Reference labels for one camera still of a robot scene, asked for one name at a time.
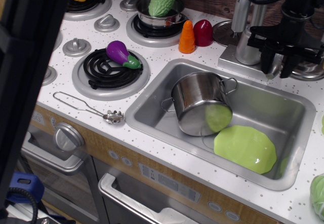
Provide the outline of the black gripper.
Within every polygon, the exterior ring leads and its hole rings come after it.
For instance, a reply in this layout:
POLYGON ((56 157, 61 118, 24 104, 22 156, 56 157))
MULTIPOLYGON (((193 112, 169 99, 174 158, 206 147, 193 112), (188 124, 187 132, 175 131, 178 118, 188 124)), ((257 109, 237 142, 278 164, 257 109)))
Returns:
POLYGON ((283 54, 280 78, 288 78, 301 61, 320 64, 323 43, 305 30, 305 24, 323 0, 285 0, 281 6, 282 18, 274 26, 252 26, 248 46, 261 51, 261 70, 270 72, 275 54, 283 54))

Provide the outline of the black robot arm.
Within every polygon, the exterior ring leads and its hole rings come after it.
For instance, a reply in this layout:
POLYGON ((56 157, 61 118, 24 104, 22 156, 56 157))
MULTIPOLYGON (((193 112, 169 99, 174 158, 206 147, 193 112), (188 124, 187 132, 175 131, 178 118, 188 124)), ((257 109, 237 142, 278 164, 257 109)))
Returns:
MULTIPOLYGON (((63 23, 67 0, 1 0, 1 199, 7 195, 23 138, 36 104, 56 106, 52 97, 57 87, 41 88, 49 62, 57 63, 59 55, 52 49, 61 26, 85 31, 82 24, 63 23)), ((238 173, 213 165, 175 146, 131 128, 104 124, 94 116, 68 113, 73 120, 115 142, 117 152, 125 150, 131 161, 146 165, 178 180, 194 180, 207 193, 220 192, 238 202, 270 215, 282 222, 319 222, 310 202, 310 184, 323 172, 323 83, 303 83, 292 79, 270 84, 294 95, 308 96, 316 106, 310 124, 311 135, 304 150, 295 183, 287 190, 272 191, 253 183, 238 173)))

